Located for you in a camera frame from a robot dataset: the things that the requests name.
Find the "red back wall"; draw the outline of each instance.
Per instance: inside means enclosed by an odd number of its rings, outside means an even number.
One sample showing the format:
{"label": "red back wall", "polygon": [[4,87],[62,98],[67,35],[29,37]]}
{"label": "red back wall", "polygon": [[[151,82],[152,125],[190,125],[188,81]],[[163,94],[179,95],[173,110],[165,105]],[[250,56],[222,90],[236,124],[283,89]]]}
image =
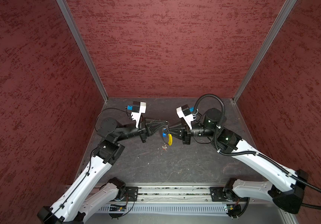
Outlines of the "red back wall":
{"label": "red back wall", "polygon": [[[259,150],[321,188],[321,0],[298,0],[238,101]],[[305,203],[321,205],[309,188]],[[301,208],[300,223],[321,223]]]}
{"label": "red back wall", "polygon": [[0,1],[0,223],[39,223],[102,104],[56,1]]}
{"label": "red back wall", "polygon": [[68,0],[111,97],[233,97],[284,0]]}

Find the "gray tabletop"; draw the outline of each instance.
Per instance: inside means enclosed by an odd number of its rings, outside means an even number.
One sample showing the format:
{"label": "gray tabletop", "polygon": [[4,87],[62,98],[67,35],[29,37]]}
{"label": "gray tabletop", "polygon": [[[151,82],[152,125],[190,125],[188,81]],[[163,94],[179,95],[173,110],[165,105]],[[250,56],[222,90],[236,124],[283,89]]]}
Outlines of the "gray tabletop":
{"label": "gray tabletop", "polygon": [[[125,109],[133,101],[147,103],[145,118],[167,120],[170,124],[180,121],[176,108],[188,104],[194,106],[194,98],[110,98],[105,108]],[[231,106],[230,99],[223,99],[226,106],[225,127],[242,136],[245,131],[239,123],[239,117]],[[219,103],[212,98],[205,98],[199,104],[199,112],[204,113],[210,108],[220,110]],[[117,110],[106,110],[99,121],[113,117],[121,124],[134,123],[127,115]],[[112,168],[100,179],[100,183],[117,177],[126,183],[225,183],[230,177],[243,180],[261,181],[263,177],[237,159],[218,154],[211,144],[198,144],[191,139],[190,145],[183,145],[181,140],[174,138],[173,144],[163,150],[164,143],[161,133],[148,137],[142,143],[139,137],[120,141],[125,146],[122,155]],[[95,137],[92,146],[98,144]],[[197,138],[206,142],[207,138]]]}

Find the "yellow key tag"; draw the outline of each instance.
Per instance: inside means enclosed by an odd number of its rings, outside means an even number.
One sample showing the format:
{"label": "yellow key tag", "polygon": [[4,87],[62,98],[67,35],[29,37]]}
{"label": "yellow key tag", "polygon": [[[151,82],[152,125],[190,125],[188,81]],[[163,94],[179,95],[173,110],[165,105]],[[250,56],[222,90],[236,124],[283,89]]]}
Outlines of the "yellow key tag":
{"label": "yellow key tag", "polygon": [[172,135],[171,134],[168,134],[168,137],[169,137],[169,141],[168,141],[168,145],[172,145],[172,143],[173,143],[173,137],[172,137]]}

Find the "red wall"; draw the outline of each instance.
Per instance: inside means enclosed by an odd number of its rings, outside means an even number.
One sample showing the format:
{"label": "red wall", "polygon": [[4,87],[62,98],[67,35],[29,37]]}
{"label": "red wall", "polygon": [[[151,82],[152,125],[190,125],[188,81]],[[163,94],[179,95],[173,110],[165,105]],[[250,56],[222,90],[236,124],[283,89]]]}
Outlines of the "red wall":
{"label": "red wall", "polygon": [[233,97],[284,0],[68,0],[111,97]]}
{"label": "red wall", "polygon": [[[298,0],[238,101],[262,152],[321,188],[321,0]],[[306,189],[304,202],[321,205]],[[321,223],[301,208],[300,223]]]}
{"label": "red wall", "polygon": [[0,223],[38,223],[102,104],[56,1],[0,1]]}

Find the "metal corner post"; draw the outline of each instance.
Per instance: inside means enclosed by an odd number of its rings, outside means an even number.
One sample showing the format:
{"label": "metal corner post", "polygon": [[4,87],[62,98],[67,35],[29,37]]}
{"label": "metal corner post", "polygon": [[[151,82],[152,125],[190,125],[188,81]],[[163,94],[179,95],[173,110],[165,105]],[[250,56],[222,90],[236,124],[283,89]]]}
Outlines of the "metal corner post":
{"label": "metal corner post", "polygon": [[91,74],[93,76],[93,79],[95,80],[95,83],[96,83],[98,89],[101,92],[103,100],[105,102],[107,102],[108,101],[108,95],[106,93],[106,90],[105,90],[105,88],[104,88],[104,86],[102,84],[100,76],[98,75],[98,72],[97,72],[97,70],[95,68],[95,65],[93,64],[91,56],[89,55],[87,47],[83,42],[82,36],[79,33],[79,30],[77,28],[76,22],[73,19],[73,16],[71,14],[71,11],[70,11],[70,9],[68,7],[68,4],[67,4],[66,0],[57,0],[57,3],[58,3],[58,5],[59,5],[59,7],[60,7],[60,9],[62,11],[62,14],[63,14],[67,24],[68,24],[68,27],[71,30],[71,33],[72,33],[74,39],[76,40],[76,43],[77,43],[77,45],[79,47],[79,50],[82,53],[82,56],[83,56],[84,60],[86,61],[88,69],[91,72]]}
{"label": "metal corner post", "polygon": [[295,5],[297,0],[286,0],[284,5],[282,6],[278,16],[276,17],[273,25],[271,26],[263,44],[261,45],[258,54],[255,56],[253,63],[250,65],[248,72],[244,76],[244,79],[240,86],[238,87],[237,92],[233,97],[233,101],[237,102],[240,95],[244,91],[245,87],[247,86],[249,80],[253,76],[255,70],[257,69],[258,65],[260,64],[261,60],[263,59],[264,55],[266,54],[267,50],[269,49],[271,43],[275,39],[277,33],[279,32],[281,26],[284,24],[286,18],[288,17],[290,11],[292,10],[293,6]]}

